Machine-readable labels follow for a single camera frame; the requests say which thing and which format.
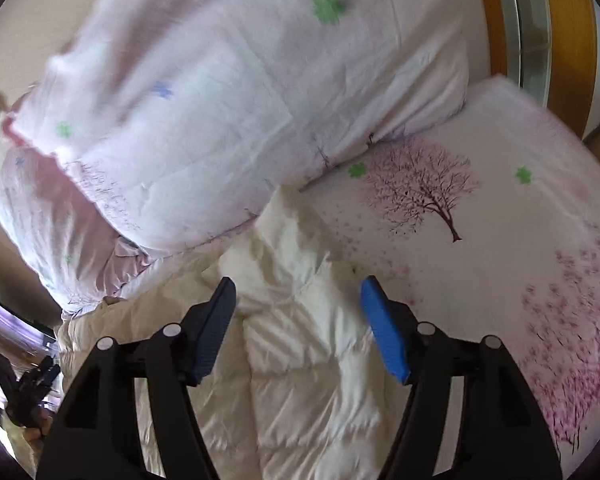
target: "tree print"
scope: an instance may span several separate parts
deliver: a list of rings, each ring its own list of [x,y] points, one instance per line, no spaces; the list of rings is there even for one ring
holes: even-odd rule
[[[452,216],[458,201],[480,185],[471,162],[421,136],[378,144],[368,164],[370,205],[394,227],[416,232],[428,214],[439,216],[453,241],[462,240]]]
[[[534,342],[518,362],[556,444],[580,445],[584,418],[600,406],[600,229],[578,254],[555,253],[562,271],[545,295],[522,295],[526,331]]]

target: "blue gripper pad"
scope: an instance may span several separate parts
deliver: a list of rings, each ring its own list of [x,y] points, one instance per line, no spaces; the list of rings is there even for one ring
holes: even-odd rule
[[[362,282],[360,303],[378,343],[384,367],[405,384],[411,373],[407,342],[389,313],[387,296],[373,276]]]
[[[208,302],[208,311],[196,341],[196,360],[192,374],[197,384],[200,384],[214,367],[224,333],[234,313],[235,303],[234,282],[223,278]]]

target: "white screw cap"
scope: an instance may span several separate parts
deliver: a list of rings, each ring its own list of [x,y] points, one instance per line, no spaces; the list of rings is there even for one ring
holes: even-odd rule
[[[162,329],[162,333],[167,337],[176,337],[182,332],[182,327],[177,323],[171,323]]]
[[[487,337],[484,338],[484,344],[487,345],[489,348],[493,348],[494,350],[497,350],[498,348],[500,348],[502,346],[502,341],[497,336],[488,335]]]
[[[422,323],[418,323],[418,333],[422,335],[434,335],[436,327],[427,321],[423,321]]]
[[[98,340],[96,345],[98,350],[109,350],[113,346],[113,338],[112,337],[103,337]]]

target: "white comforter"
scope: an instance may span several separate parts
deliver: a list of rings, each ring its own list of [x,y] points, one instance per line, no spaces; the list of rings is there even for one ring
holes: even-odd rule
[[[65,322],[64,386],[101,336],[147,338],[207,301],[222,276],[236,283],[239,304],[213,373],[189,389],[220,478],[376,478],[399,422],[388,411],[397,383],[359,307],[360,277],[289,190],[219,259],[201,256],[133,303]],[[138,407],[146,462],[161,473],[146,383]]]

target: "green star print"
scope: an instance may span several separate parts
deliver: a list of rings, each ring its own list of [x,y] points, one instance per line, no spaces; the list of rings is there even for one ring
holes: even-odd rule
[[[524,186],[528,186],[531,184],[531,178],[533,177],[533,173],[531,173],[526,166],[520,166],[516,171],[516,177],[520,181],[520,184]]]
[[[347,10],[345,0],[314,0],[314,14],[323,25],[335,25]]]
[[[64,121],[58,124],[58,135],[63,139],[68,139],[71,137],[71,127]]]
[[[354,164],[349,168],[349,176],[351,178],[360,178],[366,175],[366,166],[364,162]]]

